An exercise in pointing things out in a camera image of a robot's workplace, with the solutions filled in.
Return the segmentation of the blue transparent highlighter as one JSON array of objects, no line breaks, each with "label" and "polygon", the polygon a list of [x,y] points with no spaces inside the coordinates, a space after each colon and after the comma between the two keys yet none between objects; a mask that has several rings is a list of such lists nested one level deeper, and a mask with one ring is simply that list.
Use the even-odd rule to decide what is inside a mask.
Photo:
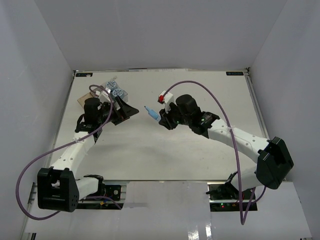
[{"label": "blue transparent highlighter", "polygon": [[153,109],[151,109],[151,108],[149,108],[147,106],[145,106],[144,108],[147,111],[147,113],[149,114],[149,116],[151,116],[157,122],[160,121],[161,117],[159,116],[159,114],[157,112],[155,112]]}]

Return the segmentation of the blue lidded jar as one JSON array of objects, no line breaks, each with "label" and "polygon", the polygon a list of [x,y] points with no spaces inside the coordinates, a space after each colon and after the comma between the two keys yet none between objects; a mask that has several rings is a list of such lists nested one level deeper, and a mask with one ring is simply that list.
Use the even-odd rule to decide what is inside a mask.
[{"label": "blue lidded jar", "polygon": [[106,82],[105,87],[113,91],[117,89],[119,86],[115,80],[109,80],[108,82]]},{"label": "blue lidded jar", "polygon": [[119,97],[119,98],[123,99],[125,96],[125,92],[121,88],[117,88],[112,91],[112,95],[114,98]]}]

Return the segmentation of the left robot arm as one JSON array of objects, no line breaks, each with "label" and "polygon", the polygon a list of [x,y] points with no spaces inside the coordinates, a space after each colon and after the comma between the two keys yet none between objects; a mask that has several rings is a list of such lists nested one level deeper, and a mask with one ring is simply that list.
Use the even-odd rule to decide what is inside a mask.
[{"label": "left robot arm", "polygon": [[74,142],[49,167],[37,174],[37,203],[40,209],[72,213],[82,199],[105,196],[103,176],[87,174],[76,178],[80,163],[98,141],[107,123],[115,126],[139,113],[120,97],[101,102],[97,97],[84,101],[84,113],[78,118]]}]

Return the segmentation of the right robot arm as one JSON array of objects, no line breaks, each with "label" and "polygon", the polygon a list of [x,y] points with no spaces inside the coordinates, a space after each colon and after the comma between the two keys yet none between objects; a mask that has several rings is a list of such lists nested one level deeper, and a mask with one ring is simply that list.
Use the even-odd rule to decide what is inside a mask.
[{"label": "right robot arm", "polygon": [[244,190],[258,186],[278,189],[294,166],[283,139],[267,139],[231,128],[218,115],[202,111],[189,94],[174,98],[171,93],[162,93],[158,102],[164,105],[159,112],[161,126],[168,130],[188,126],[193,133],[232,147],[254,162],[254,167],[232,173],[224,184],[226,195],[233,200],[242,196]]}]

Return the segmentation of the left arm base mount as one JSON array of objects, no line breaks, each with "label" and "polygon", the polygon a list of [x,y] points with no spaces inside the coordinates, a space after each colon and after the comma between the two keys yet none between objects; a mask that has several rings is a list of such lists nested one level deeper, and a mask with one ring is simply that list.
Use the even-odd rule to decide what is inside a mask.
[{"label": "left arm base mount", "polygon": [[119,203],[122,199],[122,186],[118,183],[105,183],[102,192],[92,193],[89,196],[81,199],[80,204],[112,204],[113,202],[109,199]]}]

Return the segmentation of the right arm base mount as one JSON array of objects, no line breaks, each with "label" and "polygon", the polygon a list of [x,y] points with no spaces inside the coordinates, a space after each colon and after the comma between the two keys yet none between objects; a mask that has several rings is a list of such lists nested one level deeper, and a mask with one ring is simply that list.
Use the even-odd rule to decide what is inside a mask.
[{"label": "right arm base mount", "polygon": [[210,184],[205,194],[209,195],[211,200],[236,200],[235,203],[239,202],[239,191],[231,184],[236,175],[237,172],[232,173],[223,184]]}]

